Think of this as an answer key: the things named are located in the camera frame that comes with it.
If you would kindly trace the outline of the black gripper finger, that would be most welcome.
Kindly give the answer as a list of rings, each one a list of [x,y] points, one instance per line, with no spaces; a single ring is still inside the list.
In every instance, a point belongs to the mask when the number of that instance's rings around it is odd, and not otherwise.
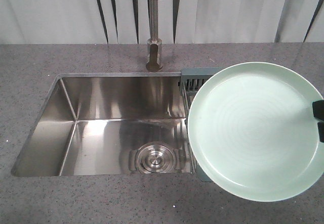
[[[312,103],[314,118],[324,120],[324,100],[318,100]]]
[[[324,142],[324,122],[318,122],[317,123],[318,127],[318,135],[319,135],[319,141]]]

